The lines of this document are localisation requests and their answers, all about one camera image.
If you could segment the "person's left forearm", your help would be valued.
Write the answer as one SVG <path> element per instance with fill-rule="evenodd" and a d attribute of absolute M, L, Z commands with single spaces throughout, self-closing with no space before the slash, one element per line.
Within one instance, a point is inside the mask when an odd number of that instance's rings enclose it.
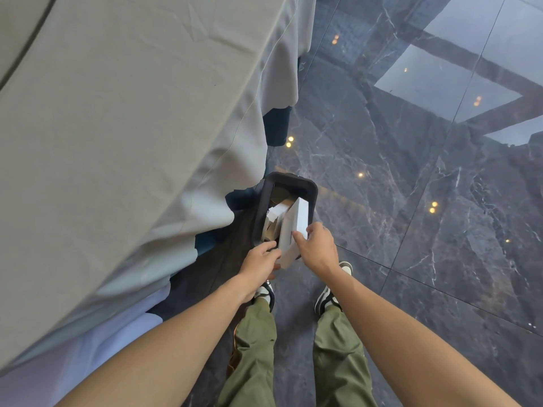
<path fill-rule="evenodd" d="M 56 407 L 180 407 L 238 308 L 264 280 L 240 273 L 115 354 Z"/>

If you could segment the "white cardboard box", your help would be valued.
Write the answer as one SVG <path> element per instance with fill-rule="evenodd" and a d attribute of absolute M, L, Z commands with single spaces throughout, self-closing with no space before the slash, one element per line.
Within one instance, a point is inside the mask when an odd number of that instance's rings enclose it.
<path fill-rule="evenodd" d="M 293 204 L 293 199 L 285 199 L 268 209 L 262 229 L 262 242 L 274 241 L 280 238 L 284 216 Z"/>
<path fill-rule="evenodd" d="M 277 246 L 281 250 L 281 257 L 276 261 L 281 269 L 289 268 L 300 257 L 300 250 L 292 232 L 300 232 L 302 237 L 307 239 L 308 225 L 309 203 L 303 198 L 298 198 L 282 219 Z"/>

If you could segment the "person's right forearm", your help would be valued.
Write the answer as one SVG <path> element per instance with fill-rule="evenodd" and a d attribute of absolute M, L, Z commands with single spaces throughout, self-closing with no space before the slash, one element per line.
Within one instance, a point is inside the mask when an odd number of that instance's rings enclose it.
<path fill-rule="evenodd" d="M 319 277 L 404 407 L 520 407 L 451 345 L 339 265 Z"/>

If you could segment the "person's left hand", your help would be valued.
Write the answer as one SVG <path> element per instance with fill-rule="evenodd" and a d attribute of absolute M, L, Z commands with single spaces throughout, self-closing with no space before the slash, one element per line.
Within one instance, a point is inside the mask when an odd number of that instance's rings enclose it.
<path fill-rule="evenodd" d="M 248 252 L 238 273 L 245 293 L 243 303 L 250 301 L 265 282 L 275 277 L 273 272 L 281 267 L 277 263 L 281 255 L 276 241 L 265 241 Z"/>

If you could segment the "person's right hand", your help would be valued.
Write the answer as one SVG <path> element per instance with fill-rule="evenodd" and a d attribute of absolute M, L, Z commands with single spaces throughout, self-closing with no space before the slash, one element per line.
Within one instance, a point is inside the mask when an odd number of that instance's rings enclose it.
<path fill-rule="evenodd" d="M 309 248 L 301 253 L 304 264 L 319 278 L 325 280 L 339 267 L 337 247 L 331 232 L 321 223 L 315 222 L 306 229 Z"/>

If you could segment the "green trousers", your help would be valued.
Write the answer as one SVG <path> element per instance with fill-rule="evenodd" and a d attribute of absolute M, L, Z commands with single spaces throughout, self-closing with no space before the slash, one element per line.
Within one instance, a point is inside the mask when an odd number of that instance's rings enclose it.
<path fill-rule="evenodd" d="M 217 407 L 275 407 L 275 318 L 257 298 L 234 330 L 228 377 Z M 321 315 L 313 344 L 317 407 L 377 407 L 363 343 L 346 315 L 329 306 Z"/>

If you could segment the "person's sneaker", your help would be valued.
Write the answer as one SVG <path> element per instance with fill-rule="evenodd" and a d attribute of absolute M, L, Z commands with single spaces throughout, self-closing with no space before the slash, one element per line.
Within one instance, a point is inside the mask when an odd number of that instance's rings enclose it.
<path fill-rule="evenodd" d="M 345 271 L 349 275 L 352 275 L 353 267 L 351 263 L 349 263 L 348 261 L 340 261 L 339 266 L 343 269 L 343 271 Z M 335 295 L 333 294 L 331 289 L 326 286 L 315 303 L 314 311 L 317 316 L 321 317 L 324 314 L 325 310 L 330 306 L 342 310 L 342 307 L 337 301 Z"/>
<path fill-rule="evenodd" d="M 254 304 L 258 298 L 264 299 L 268 303 L 269 312 L 273 311 L 275 306 L 275 293 L 270 280 L 266 280 L 254 293 L 251 303 Z"/>

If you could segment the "person's left sneaker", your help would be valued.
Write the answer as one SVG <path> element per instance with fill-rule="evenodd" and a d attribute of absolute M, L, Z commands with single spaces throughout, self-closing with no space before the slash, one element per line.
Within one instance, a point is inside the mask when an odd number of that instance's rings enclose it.
<path fill-rule="evenodd" d="M 254 304 L 258 298 L 264 299 L 268 303 L 269 312 L 273 311 L 275 306 L 275 293 L 270 280 L 266 280 L 254 293 L 251 303 Z"/>

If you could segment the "black waste bin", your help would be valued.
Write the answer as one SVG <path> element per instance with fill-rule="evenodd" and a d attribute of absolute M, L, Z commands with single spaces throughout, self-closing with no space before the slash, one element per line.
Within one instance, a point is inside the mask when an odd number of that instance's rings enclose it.
<path fill-rule="evenodd" d="M 318 187 L 310 179 L 290 173 L 274 171 L 264 180 L 260 200 L 257 205 L 253 227 L 250 233 L 251 246 L 256 247 L 261 241 L 262 229 L 270 207 L 285 199 L 303 198 L 309 203 L 309 224 L 313 222 L 314 209 L 318 197 Z"/>

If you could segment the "person's right sneaker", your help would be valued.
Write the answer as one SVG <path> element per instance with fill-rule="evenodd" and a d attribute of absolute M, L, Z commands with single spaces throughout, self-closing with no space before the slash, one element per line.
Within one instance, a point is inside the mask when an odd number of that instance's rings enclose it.
<path fill-rule="evenodd" d="M 352 275 L 353 267 L 351 263 L 349 263 L 348 261 L 340 261 L 339 266 L 343 269 L 343 271 L 345 271 L 349 275 Z M 331 289 L 326 286 L 315 303 L 314 311 L 317 316 L 321 317 L 324 314 L 325 310 L 330 306 L 342 310 L 342 307 L 337 301 L 335 295 L 333 294 Z"/>

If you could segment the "open white cardboard box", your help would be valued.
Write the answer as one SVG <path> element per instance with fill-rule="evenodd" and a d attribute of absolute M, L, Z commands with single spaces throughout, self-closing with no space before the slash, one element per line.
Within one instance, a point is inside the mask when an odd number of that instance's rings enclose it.
<path fill-rule="evenodd" d="M 284 216 L 293 204 L 293 199 L 285 199 L 268 209 L 262 229 L 262 242 L 274 241 L 280 238 Z"/>

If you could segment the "white under tablecloth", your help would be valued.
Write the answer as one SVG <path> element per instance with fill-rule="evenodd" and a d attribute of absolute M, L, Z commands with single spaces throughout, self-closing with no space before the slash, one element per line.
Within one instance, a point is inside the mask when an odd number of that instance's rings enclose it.
<path fill-rule="evenodd" d="M 53 407 L 112 356 L 162 323 L 148 310 L 169 295 L 159 289 L 99 326 L 0 376 L 0 407 Z"/>

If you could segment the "grey tablecloth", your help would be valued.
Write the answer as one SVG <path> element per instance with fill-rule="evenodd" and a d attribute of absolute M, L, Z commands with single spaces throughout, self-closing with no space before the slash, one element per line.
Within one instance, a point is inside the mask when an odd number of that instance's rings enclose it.
<path fill-rule="evenodd" d="M 194 262 L 263 177 L 316 0 L 51 0 L 0 87 L 0 376 Z"/>

